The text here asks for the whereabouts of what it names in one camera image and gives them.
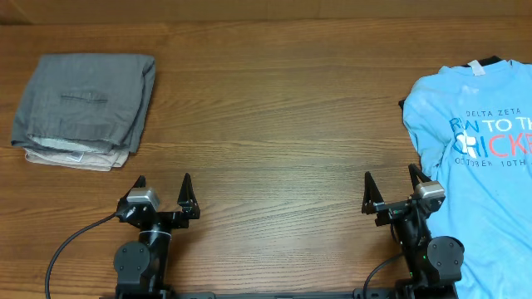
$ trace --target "wood grain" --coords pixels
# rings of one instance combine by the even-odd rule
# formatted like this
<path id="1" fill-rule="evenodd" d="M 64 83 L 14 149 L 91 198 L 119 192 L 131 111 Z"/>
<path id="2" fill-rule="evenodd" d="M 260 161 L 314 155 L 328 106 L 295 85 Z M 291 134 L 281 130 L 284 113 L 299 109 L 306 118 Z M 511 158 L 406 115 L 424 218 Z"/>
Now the wood grain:
<path id="1" fill-rule="evenodd" d="M 530 16 L 528 0 L 0 0 L 32 24 Z"/>
<path id="2" fill-rule="evenodd" d="M 442 65 L 490 55 L 531 61 L 532 20 L 516 17 L 0 27 L 0 297 L 43 298 L 50 257 L 112 213 L 139 174 L 163 209 L 185 172 L 200 220 L 174 234 L 167 282 L 181 292 L 350 291 L 398 248 L 362 215 L 363 174 L 383 196 L 411 192 L 417 162 L 397 102 Z M 154 55 L 140 150 L 109 173 L 30 164 L 9 146 L 38 57 Z M 126 224 L 85 233 L 60 256 L 54 298 L 116 284 Z M 375 276 L 391 286 L 401 262 Z"/>

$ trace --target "gray fabric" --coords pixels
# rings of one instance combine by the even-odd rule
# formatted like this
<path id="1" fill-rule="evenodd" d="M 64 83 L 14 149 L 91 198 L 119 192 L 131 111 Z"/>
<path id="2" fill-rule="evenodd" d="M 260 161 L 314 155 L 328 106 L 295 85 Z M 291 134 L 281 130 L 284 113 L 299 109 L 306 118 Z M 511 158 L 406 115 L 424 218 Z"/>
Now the gray fabric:
<path id="1" fill-rule="evenodd" d="M 12 145 L 136 152 L 154 81 L 152 56 L 42 56 L 15 115 Z"/>

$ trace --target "light blue shirt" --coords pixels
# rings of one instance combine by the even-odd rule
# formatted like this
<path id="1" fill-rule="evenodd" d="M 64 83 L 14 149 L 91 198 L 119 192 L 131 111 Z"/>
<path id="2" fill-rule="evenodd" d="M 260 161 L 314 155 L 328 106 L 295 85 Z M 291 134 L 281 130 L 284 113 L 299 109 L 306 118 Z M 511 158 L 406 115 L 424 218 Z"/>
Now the light blue shirt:
<path id="1" fill-rule="evenodd" d="M 423 172 L 446 189 L 427 223 L 465 246 L 460 299 L 532 298 L 532 66 L 422 77 L 403 120 Z"/>

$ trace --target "folded clothing stack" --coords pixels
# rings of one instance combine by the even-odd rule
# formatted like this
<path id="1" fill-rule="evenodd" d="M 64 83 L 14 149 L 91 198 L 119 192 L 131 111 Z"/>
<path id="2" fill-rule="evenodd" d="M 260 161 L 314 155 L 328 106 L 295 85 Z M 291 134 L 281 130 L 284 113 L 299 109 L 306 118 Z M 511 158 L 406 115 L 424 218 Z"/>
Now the folded clothing stack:
<path id="1" fill-rule="evenodd" d="M 155 59 L 135 54 L 41 57 L 13 122 L 13 146 L 40 164 L 109 171 L 139 148 Z"/>

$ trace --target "wooden table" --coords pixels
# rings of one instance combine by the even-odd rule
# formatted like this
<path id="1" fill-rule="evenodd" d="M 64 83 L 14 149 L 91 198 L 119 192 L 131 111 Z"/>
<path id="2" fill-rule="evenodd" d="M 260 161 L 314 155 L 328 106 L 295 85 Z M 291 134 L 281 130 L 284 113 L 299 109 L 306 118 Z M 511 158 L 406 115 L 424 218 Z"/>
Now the wooden table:
<path id="1" fill-rule="evenodd" d="M 418 161 L 397 102 L 442 65 L 531 61 L 531 32 L 515 17 L 0 27 L 0 297 L 43 298 L 63 240 L 114 212 L 139 174 L 176 208 L 185 172 L 202 213 L 174 233 L 167 282 L 178 291 L 361 287 L 399 250 L 361 214 L 363 174 L 400 200 Z M 145 133 L 123 169 L 30 164 L 10 147 L 24 86 L 50 52 L 155 56 Z M 115 220 L 76 239 L 52 297 L 112 293 L 115 250 L 137 233 Z M 407 275 L 398 262 L 372 285 Z"/>

